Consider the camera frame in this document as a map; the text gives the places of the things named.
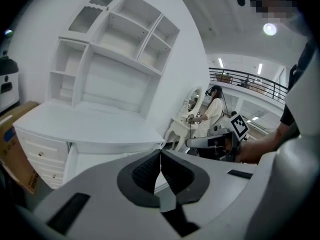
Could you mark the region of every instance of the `metal railing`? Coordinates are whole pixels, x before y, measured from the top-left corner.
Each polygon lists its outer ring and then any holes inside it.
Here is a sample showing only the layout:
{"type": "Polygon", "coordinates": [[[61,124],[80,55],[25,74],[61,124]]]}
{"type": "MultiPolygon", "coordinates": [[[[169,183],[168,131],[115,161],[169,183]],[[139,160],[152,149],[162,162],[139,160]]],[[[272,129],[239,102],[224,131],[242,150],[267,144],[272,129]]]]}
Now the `metal railing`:
{"type": "Polygon", "coordinates": [[[215,67],[209,67],[209,74],[211,81],[223,82],[247,88],[285,104],[285,97],[288,93],[288,88],[264,77],[250,73],[243,73],[241,71],[215,67]]]}

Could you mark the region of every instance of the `brown box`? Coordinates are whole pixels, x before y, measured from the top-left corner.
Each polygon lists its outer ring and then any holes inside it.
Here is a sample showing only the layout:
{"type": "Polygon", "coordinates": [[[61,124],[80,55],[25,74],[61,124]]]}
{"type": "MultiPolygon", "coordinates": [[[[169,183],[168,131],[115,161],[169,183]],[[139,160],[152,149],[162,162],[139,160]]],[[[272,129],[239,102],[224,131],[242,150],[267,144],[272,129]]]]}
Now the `brown box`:
{"type": "Polygon", "coordinates": [[[32,194],[35,193],[39,175],[29,163],[13,123],[38,105],[28,101],[0,117],[0,162],[8,174],[32,194]]]}

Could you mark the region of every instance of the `fluorescent light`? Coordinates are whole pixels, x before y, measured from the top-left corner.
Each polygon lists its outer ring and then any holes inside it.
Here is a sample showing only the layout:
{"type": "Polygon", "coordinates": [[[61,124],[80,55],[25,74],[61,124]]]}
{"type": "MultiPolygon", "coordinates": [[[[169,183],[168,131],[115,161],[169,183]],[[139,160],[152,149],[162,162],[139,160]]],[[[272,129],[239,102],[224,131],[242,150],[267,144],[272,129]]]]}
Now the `fluorescent light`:
{"type": "Polygon", "coordinates": [[[268,35],[268,36],[273,36],[277,33],[277,28],[275,25],[271,23],[267,23],[263,26],[263,31],[268,35]]]}
{"type": "Polygon", "coordinates": [[[260,64],[259,64],[259,68],[258,68],[258,75],[261,74],[261,70],[262,70],[262,64],[260,63],[260,64]]]}
{"type": "Polygon", "coordinates": [[[223,68],[224,67],[224,64],[222,63],[222,59],[221,58],[218,58],[219,60],[219,63],[220,63],[220,67],[223,68]]]}
{"type": "Polygon", "coordinates": [[[7,34],[9,34],[9,33],[11,33],[11,32],[12,32],[12,30],[7,29],[6,31],[4,31],[4,34],[7,35],[7,34]]]}

